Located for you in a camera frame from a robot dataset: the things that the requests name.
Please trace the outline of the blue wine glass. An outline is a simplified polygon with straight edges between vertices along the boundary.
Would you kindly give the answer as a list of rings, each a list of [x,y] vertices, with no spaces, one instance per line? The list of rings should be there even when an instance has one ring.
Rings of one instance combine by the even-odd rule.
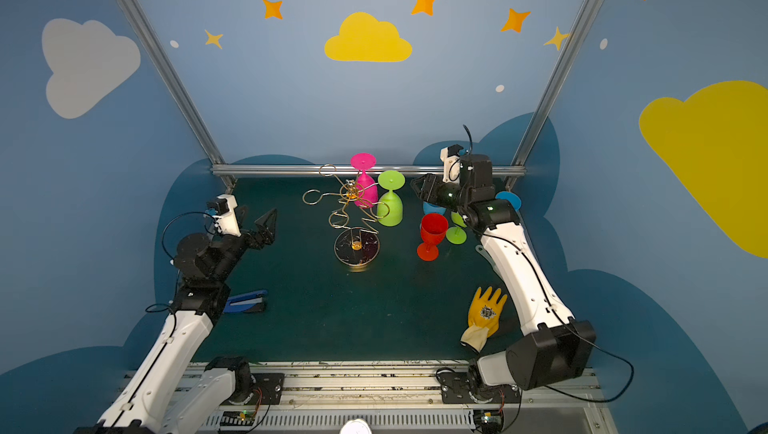
[[[435,204],[431,204],[431,203],[426,202],[426,201],[422,202],[422,209],[423,209],[423,213],[425,215],[428,215],[428,214],[438,214],[438,215],[444,216],[446,214],[446,208],[445,207],[438,206],[438,205],[435,205]]]
[[[516,211],[519,211],[522,206],[521,198],[517,194],[511,191],[503,190],[503,191],[497,192],[496,198],[508,201]]]

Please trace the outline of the green wine glass back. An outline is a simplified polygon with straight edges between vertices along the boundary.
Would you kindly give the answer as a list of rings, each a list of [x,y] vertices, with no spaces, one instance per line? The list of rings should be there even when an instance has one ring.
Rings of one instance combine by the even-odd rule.
[[[377,181],[385,190],[377,204],[378,221],[383,226],[396,226],[403,219],[403,202],[397,190],[405,185],[405,176],[397,170],[386,170],[378,176]]]

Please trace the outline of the magenta wine glass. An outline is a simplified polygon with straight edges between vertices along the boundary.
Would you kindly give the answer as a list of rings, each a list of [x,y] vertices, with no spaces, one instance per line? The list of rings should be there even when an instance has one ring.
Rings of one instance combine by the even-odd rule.
[[[359,207],[372,208],[378,202],[378,187],[369,170],[374,168],[376,158],[373,154],[361,152],[352,156],[350,164],[358,171],[356,177],[358,200],[355,204]]]

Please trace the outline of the aluminium frame post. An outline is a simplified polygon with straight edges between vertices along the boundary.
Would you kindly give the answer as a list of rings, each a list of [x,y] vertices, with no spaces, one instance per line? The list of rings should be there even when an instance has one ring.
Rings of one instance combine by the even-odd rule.
[[[170,57],[166,54],[165,48],[162,46],[154,28],[152,28],[151,22],[146,16],[139,0],[116,0],[116,2],[145,48],[154,68],[160,75],[162,82],[164,82],[170,96],[179,108],[200,147],[206,154],[211,164],[210,171],[213,171],[214,167],[226,164],[210,130],[205,125],[179,74],[174,66],[172,66]]]
[[[584,0],[571,27],[564,48],[561,48],[553,72],[547,82],[542,98],[532,115],[513,156],[511,166],[514,174],[505,178],[505,188],[512,190],[519,178],[526,174],[526,164],[534,146],[548,120],[557,98],[566,84],[569,72],[602,8],[604,0]]]

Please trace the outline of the red wine glass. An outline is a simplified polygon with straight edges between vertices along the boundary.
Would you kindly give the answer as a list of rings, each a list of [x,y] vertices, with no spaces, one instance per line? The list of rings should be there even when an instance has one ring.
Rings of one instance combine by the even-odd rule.
[[[442,214],[430,213],[423,216],[420,223],[422,244],[417,247],[417,255],[421,260],[431,262],[437,259],[438,245],[444,240],[448,228],[448,220]]]

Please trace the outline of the yellow work glove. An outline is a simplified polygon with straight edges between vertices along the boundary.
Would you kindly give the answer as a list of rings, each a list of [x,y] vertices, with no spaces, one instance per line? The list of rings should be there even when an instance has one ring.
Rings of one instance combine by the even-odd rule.
[[[500,315],[508,296],[501,288],[478,287],[470,303],[467,314],[467,328],[460,342],[476,353],[482,351],[489,337],[497,332]]]

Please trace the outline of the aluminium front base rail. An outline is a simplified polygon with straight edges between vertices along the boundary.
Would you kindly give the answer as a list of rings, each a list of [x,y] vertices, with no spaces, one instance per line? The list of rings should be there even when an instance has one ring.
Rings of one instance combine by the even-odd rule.
[[[613,433],[595,374],[555,388],[484,386],[475,366],[459,360],[247,363],[217,357],[128,374],[100,416],[111,432],[265,433],[334,431],[358,419],[382,432],[470,430]]]

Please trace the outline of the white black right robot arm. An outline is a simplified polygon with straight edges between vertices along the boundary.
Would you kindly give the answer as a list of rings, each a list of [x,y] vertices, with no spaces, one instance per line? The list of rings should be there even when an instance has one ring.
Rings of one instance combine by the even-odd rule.
[[[490,158],[454,144],[441,150],[440,159],[442,173],[424,174],[412,188],[421,200],[460,215],[477,235],[511,296],[522,333],[505,350],[474,362],[473,390],[530,390],[581,376],[594,348],[594,328],[575,319],[547,280],[517,209],[496,192]]]

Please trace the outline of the green wine glass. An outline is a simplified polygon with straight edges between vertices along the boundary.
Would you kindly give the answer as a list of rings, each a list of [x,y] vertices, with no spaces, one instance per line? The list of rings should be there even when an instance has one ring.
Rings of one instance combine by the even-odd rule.
[[[452,211],[450,219],[453,225],[446,231],[445,238],[454,245],[464,244],[467,240],[467,233],[465,231],[466,224],[462,216],[458,212]]]
[[[403,202],[397,190],[405,185],[405,176],[397,170],[386,170],[378,176],[377,181],[385,190],[377,204],[378,221],[383,226],[396,226],[403,219]]]

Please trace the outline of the aluminium right frame post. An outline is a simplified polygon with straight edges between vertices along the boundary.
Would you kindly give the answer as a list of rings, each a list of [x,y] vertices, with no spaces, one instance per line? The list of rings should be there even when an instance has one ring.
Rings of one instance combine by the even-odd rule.
[[[513,156],[511,166],[514,174],[505,178],[505,188],[512,190],[519,178],[526,174],[526,164],[534,146],[548,120],[557,98],[566,84],[569,72],[602,8],[604,0],[584,0],[571,27],[564,48],[561,48],[553,72],[547,82],[542,98],[532,115]]]

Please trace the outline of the aluminium left frame post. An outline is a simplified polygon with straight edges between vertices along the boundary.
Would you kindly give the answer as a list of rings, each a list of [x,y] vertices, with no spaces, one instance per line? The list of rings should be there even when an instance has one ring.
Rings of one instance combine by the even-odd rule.
[[[205,125],[179,74],[174,66],[172,66],[170,57],[166,54],[165,48],[162,46],[154,28],[152,28],[151,22],[146,16],[139,0],[116,0],[116,2],[145,48],[154,68],[160,75],[162,82],[164,82],[170,96],[179,108],[200,147],[206,154],[211,164],[210,171],[213,171],[214,167],[226,164],[210,130]]]

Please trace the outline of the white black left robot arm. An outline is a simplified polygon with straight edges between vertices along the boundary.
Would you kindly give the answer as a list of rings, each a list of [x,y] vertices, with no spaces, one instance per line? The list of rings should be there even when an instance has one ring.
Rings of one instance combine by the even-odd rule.
[[[181,275],[165,312],[157,340],[117,399],[89,427],[91,433],[195,433],[223,403],[245,404],[256,389],[250,365],[242,356],[219,357],[180,401],[172,396],[187,366],[224,313],[231,289],[227,279],[250,250],[274,244],[278,212],[264,213],[253,228],[243,228],[246,208],[231,196],[209,202],[204,213],[216,232],[196,232],[177,245],[172,264]]]

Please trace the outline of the green wine glass front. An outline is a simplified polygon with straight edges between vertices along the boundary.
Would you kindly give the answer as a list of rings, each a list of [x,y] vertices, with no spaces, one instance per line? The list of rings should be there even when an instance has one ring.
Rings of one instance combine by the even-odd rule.
[[[467,240],[467,233],[465,231],[466,224],[462,216],[458,212],[452,211],[450,219],[453,225],[446,231],[445,238],[454,245],[464,244]]]

